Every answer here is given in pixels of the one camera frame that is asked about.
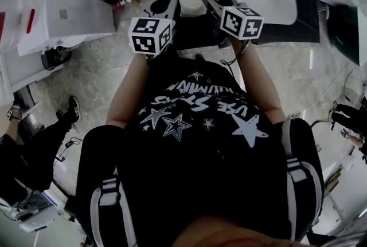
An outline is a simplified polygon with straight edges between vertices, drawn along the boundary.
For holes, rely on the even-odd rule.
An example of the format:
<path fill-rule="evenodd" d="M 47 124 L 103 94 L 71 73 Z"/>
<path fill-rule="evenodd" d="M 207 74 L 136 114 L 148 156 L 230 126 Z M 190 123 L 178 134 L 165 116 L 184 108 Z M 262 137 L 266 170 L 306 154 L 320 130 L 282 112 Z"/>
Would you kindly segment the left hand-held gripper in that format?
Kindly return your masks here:
<path fill-rule="evenodd" d="M 133 17 L 128 29 L 129 46 L 133 53 L 157 56 L 173 41 L 173 20 L 178 0 L 155 0 L 150 5 L 152 15 L 161 17 Z"/>

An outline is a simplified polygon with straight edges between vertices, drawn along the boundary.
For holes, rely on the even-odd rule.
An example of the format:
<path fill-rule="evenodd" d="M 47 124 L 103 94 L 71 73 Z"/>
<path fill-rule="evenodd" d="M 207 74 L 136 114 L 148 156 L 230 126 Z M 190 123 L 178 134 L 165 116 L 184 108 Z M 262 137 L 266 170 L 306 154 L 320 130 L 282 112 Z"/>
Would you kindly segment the black power adapter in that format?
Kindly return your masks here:
<path fill-rule="evenodd" d="M 56 164 L 57 162 L 62 163 L 65 160 L 64 154 L 66 150 L 72 147 L 73 145 L 79 145 L 81 142 L 83 142 L 82 139 L 77 137 L 71 137 L 70 140 L 64 144 L 64 149 L 62 150 L 62 152 L 59 155 L 55 156 L 56 161 L 54 164 Z"/>

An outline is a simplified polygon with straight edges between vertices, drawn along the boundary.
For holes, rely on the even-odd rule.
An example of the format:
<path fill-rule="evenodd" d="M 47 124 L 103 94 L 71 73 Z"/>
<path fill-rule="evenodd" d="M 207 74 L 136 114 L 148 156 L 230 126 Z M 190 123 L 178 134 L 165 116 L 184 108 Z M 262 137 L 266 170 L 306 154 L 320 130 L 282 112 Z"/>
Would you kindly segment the person's black star-print shirt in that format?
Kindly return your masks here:
<path fill-rule="evenodd" d="M 124 127 L 84 137 L 76 218 L 123 247 L 170 247 L 195 219 L 300 240 L 320 213 L 315 140 L 300 118 L 272 124 L 224 67 L 159 56 Z"/>

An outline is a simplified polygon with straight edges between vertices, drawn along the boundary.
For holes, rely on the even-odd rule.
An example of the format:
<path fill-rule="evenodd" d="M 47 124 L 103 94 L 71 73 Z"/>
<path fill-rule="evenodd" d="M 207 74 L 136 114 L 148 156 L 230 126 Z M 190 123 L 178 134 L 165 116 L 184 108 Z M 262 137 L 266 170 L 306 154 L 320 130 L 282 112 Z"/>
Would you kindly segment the white cabinet box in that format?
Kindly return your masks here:
<path fill-rule="evenodd" d="M 22 21 L 20 56 L 71 48 L 115 32 L 112 6 L 101 0 L 24 0 Z"/>

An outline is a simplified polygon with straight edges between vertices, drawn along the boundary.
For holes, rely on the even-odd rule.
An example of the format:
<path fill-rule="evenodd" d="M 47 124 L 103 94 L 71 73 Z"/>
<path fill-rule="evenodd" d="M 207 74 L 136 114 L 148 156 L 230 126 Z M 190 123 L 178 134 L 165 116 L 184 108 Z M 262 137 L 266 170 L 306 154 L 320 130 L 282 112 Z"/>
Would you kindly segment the black round bin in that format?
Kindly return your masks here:
<path fill-rule="evenodd" d="M 54 70 L 66 63 L 72 57 L 72 51 L 63 46 L 57 46 L 42 53 L 41 61 L 46 70 Z"/>

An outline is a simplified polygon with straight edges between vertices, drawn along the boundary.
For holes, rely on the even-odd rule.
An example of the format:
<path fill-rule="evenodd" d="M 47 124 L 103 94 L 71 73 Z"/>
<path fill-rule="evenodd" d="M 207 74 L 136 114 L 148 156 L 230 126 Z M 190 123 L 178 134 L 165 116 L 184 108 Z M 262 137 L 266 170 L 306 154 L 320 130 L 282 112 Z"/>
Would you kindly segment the person's right forearm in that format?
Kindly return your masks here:
<path fill-rule="evenodd" d="M 278 92 L 253 45 L 249 44 L 242 52 L 243 44 L 241 41 L 234 37 L 230 37 L 229 40 L 235 55 L 238 57 L 237 63 L 247 94 L 271 123 L 285 121 L 286 116 Z"/>

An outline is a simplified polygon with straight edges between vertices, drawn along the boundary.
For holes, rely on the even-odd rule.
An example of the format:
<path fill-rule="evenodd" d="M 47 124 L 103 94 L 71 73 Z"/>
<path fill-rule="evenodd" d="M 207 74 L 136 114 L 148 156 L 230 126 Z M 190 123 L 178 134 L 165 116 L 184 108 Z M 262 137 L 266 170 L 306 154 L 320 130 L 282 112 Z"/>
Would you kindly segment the white shelf unit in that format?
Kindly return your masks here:
<path fill-rule="evenodd" d="M 0 97 L 12 98 L 17 90 L 64 67 L 45 68 L 42 51 L 20 56 L 17 48 L 0 54 Z"/>

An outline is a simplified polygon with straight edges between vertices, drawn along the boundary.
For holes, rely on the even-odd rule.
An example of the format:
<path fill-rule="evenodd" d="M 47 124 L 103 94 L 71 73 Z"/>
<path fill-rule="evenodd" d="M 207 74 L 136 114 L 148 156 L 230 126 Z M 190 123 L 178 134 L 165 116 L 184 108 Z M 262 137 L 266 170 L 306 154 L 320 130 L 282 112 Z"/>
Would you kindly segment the person's left forearm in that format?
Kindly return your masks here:
<path fill-rule="evenodd" d="M 106 125 L 124 128 L 134 117 L 145 89 L 150 66 L 143 54 L 136 54 L 108 110 Z"/>

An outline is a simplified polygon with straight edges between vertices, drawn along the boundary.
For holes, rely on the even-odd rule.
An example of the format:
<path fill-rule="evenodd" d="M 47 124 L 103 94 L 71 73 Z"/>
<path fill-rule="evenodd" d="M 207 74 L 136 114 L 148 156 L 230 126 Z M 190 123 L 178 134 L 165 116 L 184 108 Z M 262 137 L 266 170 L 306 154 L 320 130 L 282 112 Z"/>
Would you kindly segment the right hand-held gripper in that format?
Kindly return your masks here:
<path fill-rule="evenodd" d="M 220 15 L 220 30 L 238 40 L 252 40 L 260 37 L 264 18 L 237 0 L 202 0 L 205 7 Z"/>

